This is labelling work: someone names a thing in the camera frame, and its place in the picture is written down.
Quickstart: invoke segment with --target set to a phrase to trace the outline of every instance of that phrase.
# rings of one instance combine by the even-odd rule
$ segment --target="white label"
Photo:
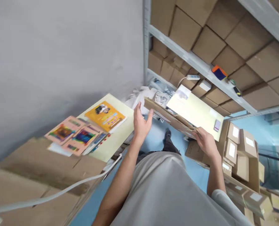
[[[249,139],[247,137],[245,137],[245,139],[246,139],[246,144],[249,144],[250,146],[255,147],[255,144],[254,144],[254,142],[251,139]]]
[[[237,127],[234,127],[233,136],[236,137],[236,138],[239,137],[239,129]]]
[[[223,166],[225,169],[229,170],[228,165],[226,165],[225,163],[222,163],[222,166]]]
[[[253,199],[254,201],[258,202],[261,200],[262,196],[257,194],[257,193],[253,193],[251,196],[250,196],[251,199]]]
[[[217,115],[218,115],[218,113],[217,113],[213,108],[211,108],[211,109],[209,110],[209,113],[210,113],[212,116],[214,116],[214,117],[217,117]]]
[[[236,147],[232,144],[232,143],[230,143],[230,146],[229,146],[229,155],[231,156],[231,157],[233,157],[234,158],[234,151],[236,150]]]
[[[238,189],[239,191],[242,190],[240,186],[236,186],[235,189]]]

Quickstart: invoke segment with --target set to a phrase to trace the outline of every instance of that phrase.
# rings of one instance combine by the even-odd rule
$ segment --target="book cover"
[[[48,132],[45,137],[59,145],[63,145],[84,125],[85,123],[81,120],[69,116],[66,120]]]
[[[63,149],[72,152],[74,155],[80,156],[93,142],[97,135],[99,135],[98,132],[88,126],[84,126],[63,145]]]
[[[109,133],[112,133],[116,126],[126,120],[123,114],[106,101],[86,112],[85,116]]]

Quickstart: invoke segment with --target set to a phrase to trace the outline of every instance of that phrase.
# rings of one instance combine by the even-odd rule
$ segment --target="person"
[[[203,128],[195,138],[210,158],[207,194],[191,180],[179,151],[166,132],[163,151],[138,156],[151,128],[139,103],[134,110],[134,137],[106,192],[96,225],[251,225],[226,195],[222,159],[215,140]]]

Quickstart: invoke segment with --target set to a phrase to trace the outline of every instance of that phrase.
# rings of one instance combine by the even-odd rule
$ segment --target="paper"
[[[236,147],[232,144],[232,143],[230,143],[230,146],[229,146],[229,155],[231,156],[231,157],[233,157],[234,158],[234,151],[236,150]]]
[[[250,196],[251,199],[253,199],[254,201],[258,202],[261,200],[262,196],[257,194],[257,193],[253,193],[251,196]]]
[[[239,129],[237,127],[234,127],[234,129],[233,129],[233,136],[236,138],[239,137]]]
[[[255,147],[255,143],[251,139],[249,139],[247,137],[245,137],[245,139],[246,139],[246,144],[249,144],[250,146]]]
[[[236,186],[235,189],[238,189],[239,191],[242,190],[240,186]]]

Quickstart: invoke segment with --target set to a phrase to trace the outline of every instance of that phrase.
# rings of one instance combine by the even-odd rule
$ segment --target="white cord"
[[[102,177],[102,176],[106,175],[115,166],[115,164],[120,160],[121,157],[122,157],[122,154],[119,155],[118,159],[111,165],[111,167],[108,170],[106,170],[104,173],[102,173],[100,175],[89,177],[89,178],[86,178],[84,180],[81,180],[81,181],[67,187],[66,189],[64,189],[64,190],[62,190],[62,191],[60,191],[56,194],[53,194],[51,196],[48,196],[48,197],[33,199],[33,200],[26,201],[26,202],[12,203],[12,204],[8,204],[8,205],[5,205],[5,206],[0,206],[0,213],[10,211],[10,210],[14,210],[14,209],[32,207],[34,205],[39,205],[39,204],[48,202],[50,200],[53,200],[53,199],[59,197],[60,195],[63,195],[64,193],[72,190],[73,188],[77,187],[80,184],[83,184],[83,183],[88,182],[90,180],[94,180],[94,179],[97,179],[99,177]]]

